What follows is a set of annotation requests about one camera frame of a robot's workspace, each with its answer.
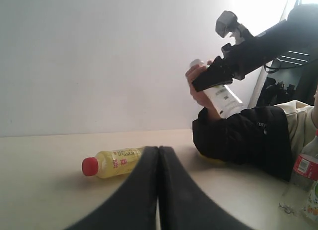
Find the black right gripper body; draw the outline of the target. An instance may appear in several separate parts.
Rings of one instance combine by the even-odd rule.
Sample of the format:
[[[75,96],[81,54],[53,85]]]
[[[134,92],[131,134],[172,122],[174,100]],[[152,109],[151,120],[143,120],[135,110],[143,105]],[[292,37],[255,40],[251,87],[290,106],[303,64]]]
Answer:
[[[229,34],[236,43],[227,43],[221,51],[233,79],[243,80],[247,74],[268,63],[268,54],[263,50],[267,30],[253,36],[244,25],[239,25]]]

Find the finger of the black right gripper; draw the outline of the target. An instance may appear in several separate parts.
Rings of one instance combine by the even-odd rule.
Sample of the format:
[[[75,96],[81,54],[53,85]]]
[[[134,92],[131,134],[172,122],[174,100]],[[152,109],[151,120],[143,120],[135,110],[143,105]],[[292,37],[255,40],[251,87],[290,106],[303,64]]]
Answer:
[[[192,85],[197,92],[207,90],[219,85],[227,85],[233,82],[233,74],[225,60],[217,56],[213,62],[206,67],[198,77],[194,79]]]

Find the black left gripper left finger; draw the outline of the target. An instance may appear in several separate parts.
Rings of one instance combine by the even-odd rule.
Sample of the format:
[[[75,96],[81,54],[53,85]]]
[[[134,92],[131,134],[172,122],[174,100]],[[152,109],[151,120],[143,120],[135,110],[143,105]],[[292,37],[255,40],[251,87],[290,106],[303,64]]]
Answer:
[[[158,147],[146,147],[124,183],[69,230],[155,230]]]

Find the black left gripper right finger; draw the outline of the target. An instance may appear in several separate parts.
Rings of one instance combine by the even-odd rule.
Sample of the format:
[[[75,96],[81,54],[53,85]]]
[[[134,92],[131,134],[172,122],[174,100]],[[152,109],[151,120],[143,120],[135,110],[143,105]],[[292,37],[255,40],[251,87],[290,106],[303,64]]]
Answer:
[[[162,230],[249,230],[192,180],[171,147],[159,147],[159,219]]]

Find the black jacket sleeve forearm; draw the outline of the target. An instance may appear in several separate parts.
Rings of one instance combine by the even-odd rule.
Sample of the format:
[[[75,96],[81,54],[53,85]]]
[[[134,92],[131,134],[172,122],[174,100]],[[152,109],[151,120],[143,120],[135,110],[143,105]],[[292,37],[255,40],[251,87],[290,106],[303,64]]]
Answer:
[[[211,121],[202,109],[192,122],[193,143],[207,158],[250,164],[289,181],[294,165],[285,112],[275,106],[245,109]]]

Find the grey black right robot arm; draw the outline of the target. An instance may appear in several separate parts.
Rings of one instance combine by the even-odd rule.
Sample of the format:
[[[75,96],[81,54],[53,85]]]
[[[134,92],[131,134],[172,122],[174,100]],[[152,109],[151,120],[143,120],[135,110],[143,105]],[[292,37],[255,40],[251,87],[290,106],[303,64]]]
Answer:
[[[284,20],[238,45],[230,43],[192,85],[197,92],[243,80],[247,74],[297,48],[304,48],[318,39],[318,23]]]

